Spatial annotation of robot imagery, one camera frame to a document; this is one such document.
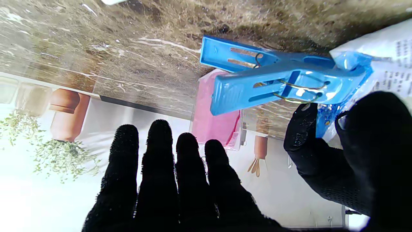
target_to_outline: blue clothespin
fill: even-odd
[[[203,37],[200,62],[233,72],[217,76],[211,113],[224,114],[270,101],[335,104],[357,88],[363,66],[335,67],[327,57],[284,53]]]

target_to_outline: pink box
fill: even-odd
[[[215,78],[227,72],[215,69],[199,79],[196,104],[192,113],[190,132],[199,144],[211,139],[219,140],[224,148],[240,149],[243,110],[233,111],[218,116],[210,112]]]

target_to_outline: hanging plant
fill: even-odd
[[[9,140],[12,146],[18,139],[29,140],[35,146],[35,173],[45,172],[47,177],[52,173],[61,176],[61,183],[68,179],[73,181],[79,175],[86,173],[93,176],[99,173],[97,155],[91,155],[89,150],[82,147],[82,142],[67,142],[49,140],[43,142],[43,132],[37,122],[37,117],[14,110],[8,117],[0,121],[0,138]],[[86,162],[93,162],[92,168],[84,167]]]
[[[39,144],[35,151],[34,161],[38,162],[34,172],[46,172],[61,175],[61,183],[68,179],[75,181],[79,175],[90,173],[93,176],[99,173],[97,155],[91,155],[88,150],[82,148],[82,142],[67,142],[49,140]],[[87,169],[86,162],[92,161],[94,167]]]
[[[12,146],[16,145],[19,137],[30,140],[35,145],[43,137],[40,133],[45,130],[39,129],[37,117],[25,114],[20,110],[14,110],[5,119],[0,121],[0,138],[6,137]]]

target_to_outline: brown marble surface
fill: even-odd
[[[0,71],[190,118],[204,34],[327,54],[412,17],[410,0],[99,0],[0,2]],[[248,129],[283,138],[297,107],[246,110]]]

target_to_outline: black strip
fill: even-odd
[[[150,112],[153,112],[153,113],[164,114],[164,115],[168,115],[168,116],[172,116],[172,117],[176,117],[176,118],[187,119],[187,120],[191,119],[191,116],[189,116],[189,115],[184,115],[184,114],[180,114],[180,113],[176,113],[176,112],[172,112],[172,111],[157,109],[157,108],[154,108],[154,107],[148,107],[148,106],[140,105],[140,104],[137,104],[137,103],[127,102],[127,101],[124,101],[124,100],[119,100],[119,99],[115,99],[115,98],[111,98],[111,97],[105,97],[105,96],[102,96],[102,95],[100,95],[100,99],[104,102],[114,103],[114,104],[122,105],[122,106],[126,106],[126,107],[132,107],[132,108],[135,108],[135,109],[146,110],[146,111],[150,111]]]

